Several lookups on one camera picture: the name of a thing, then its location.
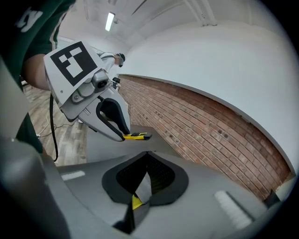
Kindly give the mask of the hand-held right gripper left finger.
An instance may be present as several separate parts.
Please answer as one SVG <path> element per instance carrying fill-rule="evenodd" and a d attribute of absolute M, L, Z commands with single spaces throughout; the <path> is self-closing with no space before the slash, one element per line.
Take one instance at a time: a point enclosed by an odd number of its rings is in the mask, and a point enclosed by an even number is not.
<path fill-rule="evenodd" d="M 117 181 L 105 179 L 106 171 L 121 163 L 140 159 L 126 155 L 106 161 L 56 167 L 50 157 L 45 159 L 47 183 L 65 225 L 56 238 L 63 239 L 148 239 L 148 231 L 141 226 L 130 233 L 124 232 L 122 223 L 128 203 L 117 203 L 107 194 L 103 185 L 113 184 L 119 196 L 126 191 Z"/>

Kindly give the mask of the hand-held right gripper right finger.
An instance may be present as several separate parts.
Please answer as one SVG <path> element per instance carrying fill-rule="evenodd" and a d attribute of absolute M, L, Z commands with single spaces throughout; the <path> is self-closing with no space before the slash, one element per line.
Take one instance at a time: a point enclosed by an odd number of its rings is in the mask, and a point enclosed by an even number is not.
<path fill-rule="evenodd" d="M 133 231 L 139 239 L 223 239 L 239 231 L 223 209 L 228 200 L 217 199 L 217 192 L 227 192 L 246 211 L 252 221 L 267 207 L 251 191 L 232 181 L 221 172 L 175 157 L 158 156 L 182 167 L 189 177 L 184 194 L 174 203 L 150 207 L 147 216 Z"/>

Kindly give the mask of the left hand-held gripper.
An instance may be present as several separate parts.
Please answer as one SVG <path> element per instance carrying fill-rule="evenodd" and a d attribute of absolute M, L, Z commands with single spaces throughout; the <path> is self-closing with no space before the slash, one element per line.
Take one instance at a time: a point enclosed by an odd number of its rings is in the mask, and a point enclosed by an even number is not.
<path fill-rule="evenodd" d="M 130 134 L 127 103 L 116 90 L 106 90 L 111 81 L 102 59 L 88 43 L 74 41 L 48 53 L 44 66 L 51 94 L 67 119 L 79 117 L 92 130 L 124 141 L 122 134 Z M 100 109 L 90 105 L 98 95 Z"/>

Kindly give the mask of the small yellow knife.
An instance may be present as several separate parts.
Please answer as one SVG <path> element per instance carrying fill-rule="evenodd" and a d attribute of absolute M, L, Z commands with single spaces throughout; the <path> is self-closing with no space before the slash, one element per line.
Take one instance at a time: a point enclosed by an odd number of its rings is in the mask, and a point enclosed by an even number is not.
<path fill-rule="evenodd" d="M 124 134 L 123 138 L 126 140 L 149 140 L 151 139 L 152 134 L 150 133 L 132 133 L 132 134 Z"/>

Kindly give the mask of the person's left forearm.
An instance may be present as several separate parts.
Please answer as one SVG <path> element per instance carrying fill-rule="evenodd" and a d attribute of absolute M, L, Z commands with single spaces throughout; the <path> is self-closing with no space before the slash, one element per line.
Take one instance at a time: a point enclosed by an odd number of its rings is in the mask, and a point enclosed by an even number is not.
<path fill-rule="evenodd" d="M 37 54 L 27 59 L 22 66 L 21 76 L 31 86 L 49 91 L 44 67 L 45 54 Z"/>

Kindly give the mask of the long ceiling light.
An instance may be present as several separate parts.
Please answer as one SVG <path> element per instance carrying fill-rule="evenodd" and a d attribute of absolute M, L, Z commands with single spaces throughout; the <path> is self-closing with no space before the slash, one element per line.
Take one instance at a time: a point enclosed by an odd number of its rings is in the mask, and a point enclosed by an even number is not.
<path fill-rule="evenodd" d="M 114 18 L 115 18 L 115 14 L 112 13 L 112 12 L 109 12 L 108 15 L 107 15 L 107 21 L 106 21 L 106 25 L 105 25 L 105 30 L 106 31 L 110 31 L 111 29 L 111 26 L 114 22 Z"/>

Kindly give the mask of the person's green shirt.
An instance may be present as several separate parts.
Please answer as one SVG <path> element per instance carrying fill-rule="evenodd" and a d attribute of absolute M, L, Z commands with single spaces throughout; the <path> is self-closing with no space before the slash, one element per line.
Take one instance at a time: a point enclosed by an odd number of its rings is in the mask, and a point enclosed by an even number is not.
<path fill-rule="evenodd" d="M 0 0 L 0 56 L 19 88 L 23 63 L 57 48 L 60 25 L 76 0 Z"/>

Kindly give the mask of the white ceiling pipes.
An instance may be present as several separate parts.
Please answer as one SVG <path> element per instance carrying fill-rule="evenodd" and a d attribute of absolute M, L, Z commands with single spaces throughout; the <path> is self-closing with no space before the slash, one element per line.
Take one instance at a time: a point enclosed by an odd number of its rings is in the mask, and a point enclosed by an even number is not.
<path fill-rule="evenodd" d="M 217 26 L 217 20 L 208 0 L 199 1 L 200 3 L 198 0 L 183 0 L 201 27 L 208 25 Z"/>

